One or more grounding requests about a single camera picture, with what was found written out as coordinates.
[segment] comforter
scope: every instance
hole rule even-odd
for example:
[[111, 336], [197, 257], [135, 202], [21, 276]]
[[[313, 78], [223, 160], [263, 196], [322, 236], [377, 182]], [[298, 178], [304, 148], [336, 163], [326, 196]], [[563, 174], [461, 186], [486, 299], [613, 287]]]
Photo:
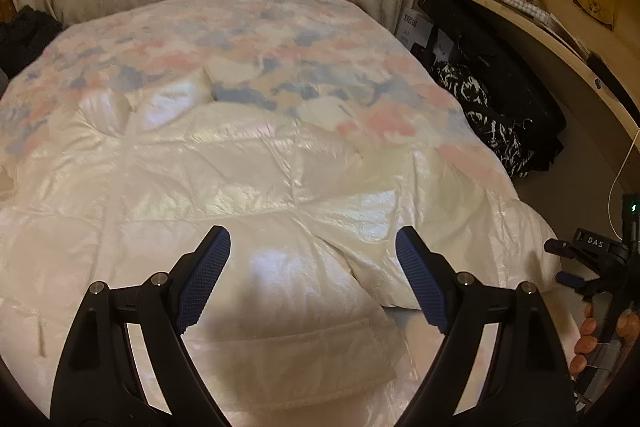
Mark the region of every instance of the comforter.
[[444, 137], [473, 142], [436, 125], [460, 108], [371, 24], [337, 0], [181, 0], [72, 28], [10, 86], [4, 107], [30, 111], [5, 121], [0, 350], [41, 409], [88, 284], [139, 284], [212, 225], [232, 251], [184, 341], [233, 425], [394, 423], [419, 383], [382, 308], [417, 308], [394, 252], [404, 225], [484, 283], [549, 287], [552, 231], [468, 156], [443, 158]]

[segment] wooden desk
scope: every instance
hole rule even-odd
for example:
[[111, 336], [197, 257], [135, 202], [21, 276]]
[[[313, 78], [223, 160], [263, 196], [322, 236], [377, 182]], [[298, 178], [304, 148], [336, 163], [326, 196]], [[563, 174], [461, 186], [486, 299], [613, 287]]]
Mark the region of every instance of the wooden desk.
[[[638, 129], [620, 102], [605, 87], [596, 87], [596, 75], [580, 58], [525, 16], [494, 0], [471, 1], [571, 111], [617, 172]], [[543, 1], [573, 35], [603, 58], [640, 107], [640, 0], [615, 0], [613, 30], [573, 0]], [[637, 143], [621, 175], [625, 190], [640, 191], [639, 150]]]

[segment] black bag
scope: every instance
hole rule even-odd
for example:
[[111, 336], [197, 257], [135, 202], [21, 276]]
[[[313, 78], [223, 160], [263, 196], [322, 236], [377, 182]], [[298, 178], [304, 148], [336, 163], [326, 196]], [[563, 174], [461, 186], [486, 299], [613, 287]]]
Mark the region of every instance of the black bag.
[[520, 123], [520, 142], [541, 150], [566, 126], [556, 100], [527, 63], [477, 15], [468, 0], [418, 0], [418, 6], [457, 45], [464, 63], [491, 97], [492, 109]]
[[9, 23], [0, 23], [0, 69], [11, 79], [38, 58], [62, 31], [51, 15], [24, 6]]
[[431, 76], [456, 97], [469, 126], [498, 156], [508, 175], [524, 176], [532, 169], [535, 153], [520, 143], [515, 122], [491, 108], [486, 88], [466, 66], [436, 62], [431, 68]]

